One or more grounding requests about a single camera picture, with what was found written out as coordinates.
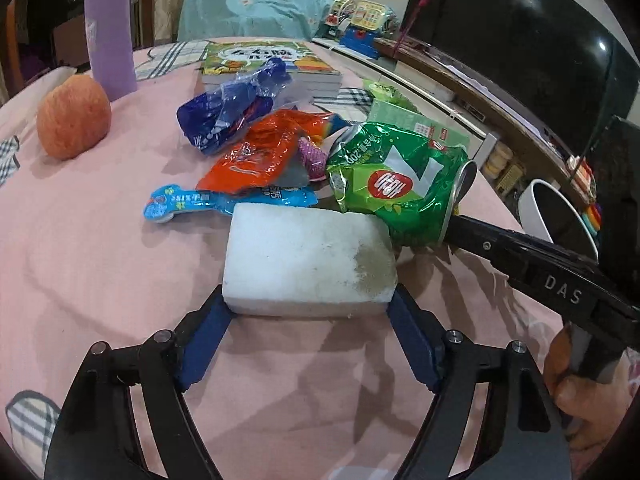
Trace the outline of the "person's right hand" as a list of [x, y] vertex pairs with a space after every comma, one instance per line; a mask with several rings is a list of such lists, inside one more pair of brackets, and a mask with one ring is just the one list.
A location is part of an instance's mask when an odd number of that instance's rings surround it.
[[544, 360], [544, 382], [556, 406], [580, 418], [582, 426], [568, 438], [570, 448], [585, 451], [613, 437], [639, 389], [639, 353], [626, 351], [616, 365], [612, 382], [601, 384], [568, 372], [570, 335], [563, 328], [552, 340]]

